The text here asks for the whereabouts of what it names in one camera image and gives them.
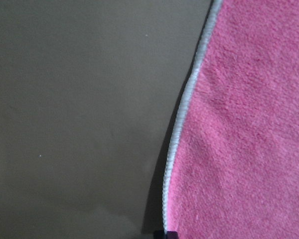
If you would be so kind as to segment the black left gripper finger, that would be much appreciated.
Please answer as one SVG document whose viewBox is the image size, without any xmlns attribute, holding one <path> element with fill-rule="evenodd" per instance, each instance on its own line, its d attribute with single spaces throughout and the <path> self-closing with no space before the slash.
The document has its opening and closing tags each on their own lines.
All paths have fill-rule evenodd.
<svg viewBox="0 0 299 239">
<path fill-rule="evenodd" d="M 153 238 L 154 239 L 178 239 L 178 233 L 177 232 L 165 232 L 164 230 L 162 231 L 155 231 L 153 233 Z"/>
</svg>

